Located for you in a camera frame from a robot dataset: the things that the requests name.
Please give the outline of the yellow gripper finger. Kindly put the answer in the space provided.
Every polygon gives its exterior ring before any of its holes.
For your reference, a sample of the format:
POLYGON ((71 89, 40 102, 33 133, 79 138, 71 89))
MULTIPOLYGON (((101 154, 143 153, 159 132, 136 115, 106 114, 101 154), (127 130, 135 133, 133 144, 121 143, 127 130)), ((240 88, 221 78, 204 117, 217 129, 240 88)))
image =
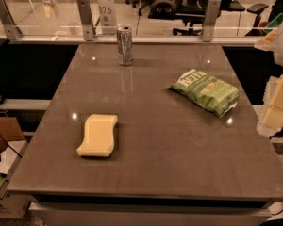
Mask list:
POLYGON ((277 30, 273 29, 266 36, 257 40, 254 44, 254 47, 262 51, 273 51, 276 33, 277 33, 277 30))
POLYGON ((283 128, 283 74, 271 76, 263 95, 263 107, 258 116, 257 131, 265 137, 273 136, 283 128))

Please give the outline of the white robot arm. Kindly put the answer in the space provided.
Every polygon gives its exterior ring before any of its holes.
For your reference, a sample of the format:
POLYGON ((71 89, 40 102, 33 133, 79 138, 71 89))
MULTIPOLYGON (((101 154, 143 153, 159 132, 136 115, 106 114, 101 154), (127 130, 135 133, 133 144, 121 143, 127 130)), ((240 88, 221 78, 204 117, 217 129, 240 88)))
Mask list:
MULTIPOLYGON (((265 37, 259 39, 254 47, 271 51, 276 65, 283 67, 283 22, 265 37)), ((283 74, 279 78, 271 76, 264 95, 263 106, 258 115, 257 131, 260 135, 270 137, 283 128, 283 74)))

